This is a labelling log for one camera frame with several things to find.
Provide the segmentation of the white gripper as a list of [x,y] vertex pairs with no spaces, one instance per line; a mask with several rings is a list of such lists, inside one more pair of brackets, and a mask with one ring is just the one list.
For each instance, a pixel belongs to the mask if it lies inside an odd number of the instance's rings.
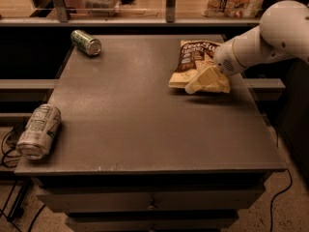
[[236,42],[238,40],[239,37],[232,38],[215,50],[213,61],[218,68],[207,67],[194,76],[184,88],[187,94],[194,94],[199,91],[230,92],[230,82],[227,76],[242,73],[245,70],[245,66],[240,63],[236,54]]

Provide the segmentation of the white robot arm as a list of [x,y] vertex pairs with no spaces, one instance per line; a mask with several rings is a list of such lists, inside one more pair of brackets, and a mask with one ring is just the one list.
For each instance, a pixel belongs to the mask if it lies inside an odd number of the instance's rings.
[[229,76],[259,64],[292,58],[309,64],[309,8],[294,0],[284,0],[270,6],[258,26],[219,46],[213,65],[199,71],[186,84],[185,92],[229,93]]

